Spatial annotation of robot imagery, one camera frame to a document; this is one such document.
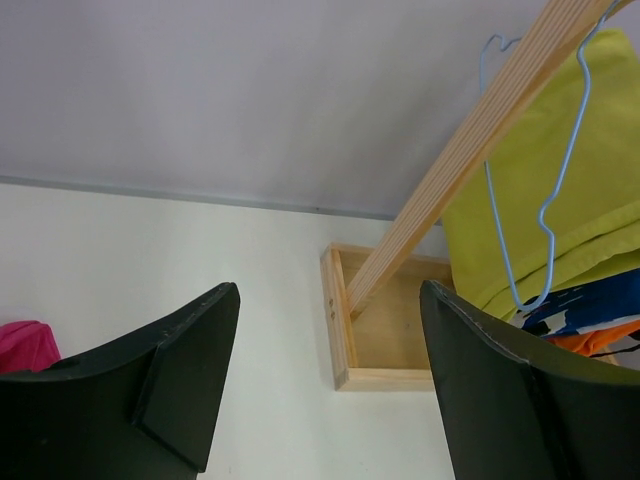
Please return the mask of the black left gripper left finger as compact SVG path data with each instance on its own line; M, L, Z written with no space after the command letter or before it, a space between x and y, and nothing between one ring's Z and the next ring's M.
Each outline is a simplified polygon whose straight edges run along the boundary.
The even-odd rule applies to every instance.
M194 479L209 461L239 319L222 283L39 371L1 378L5 479Z

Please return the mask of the light blue wire hanger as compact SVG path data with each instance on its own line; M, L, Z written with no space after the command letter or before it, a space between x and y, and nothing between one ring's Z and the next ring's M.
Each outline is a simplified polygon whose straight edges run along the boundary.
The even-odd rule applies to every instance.
M487 312L531 312L570 283L593 281L616 250L629 201L606 172L624 156L622 101L638 92L627 37L604 24L581 42L485 163L486 220L472 274Z

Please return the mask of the blue patterned trousers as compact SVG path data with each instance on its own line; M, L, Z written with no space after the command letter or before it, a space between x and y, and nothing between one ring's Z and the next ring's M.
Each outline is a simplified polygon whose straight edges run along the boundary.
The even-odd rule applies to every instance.
M639 319L639 270L551 292L531 312L518 311L509 323L541 338L581 335Z

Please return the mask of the pink trousers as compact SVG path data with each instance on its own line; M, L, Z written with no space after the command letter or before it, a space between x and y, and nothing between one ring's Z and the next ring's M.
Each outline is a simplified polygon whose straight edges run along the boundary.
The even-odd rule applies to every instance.
M51 327L38 321L17 321L1 326L2 374L40 372L61 360Z

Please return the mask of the orange trousers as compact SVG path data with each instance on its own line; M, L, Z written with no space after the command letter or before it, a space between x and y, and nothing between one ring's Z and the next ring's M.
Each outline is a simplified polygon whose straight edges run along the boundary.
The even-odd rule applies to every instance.
M548 339L548 342L559 348L590 357L610 344L638 331L639 324L640 321L635 320L624 325L585 334L552 337Z

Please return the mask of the wooden clothes rack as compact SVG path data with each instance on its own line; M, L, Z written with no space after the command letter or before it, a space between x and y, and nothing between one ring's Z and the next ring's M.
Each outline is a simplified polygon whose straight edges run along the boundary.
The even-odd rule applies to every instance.
M550 1L374 248L330 244L320 260L333 384L343 392L431 391L415 300L420 284L452 282L449 264L414 254L454 196L562 62L624 1Z

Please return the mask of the yellow-green trousers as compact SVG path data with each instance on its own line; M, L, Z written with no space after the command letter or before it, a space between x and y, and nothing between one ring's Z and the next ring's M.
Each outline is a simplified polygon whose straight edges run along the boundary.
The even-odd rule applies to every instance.
M442 217L457 293L509 319L639 265L639 59L620 29L567 59Z

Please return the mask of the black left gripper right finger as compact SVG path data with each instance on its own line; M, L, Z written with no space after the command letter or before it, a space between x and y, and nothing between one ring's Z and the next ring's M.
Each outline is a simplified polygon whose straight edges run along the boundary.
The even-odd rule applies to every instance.
M456 478L638 478L638 371L556 347L436 281L420 312Z

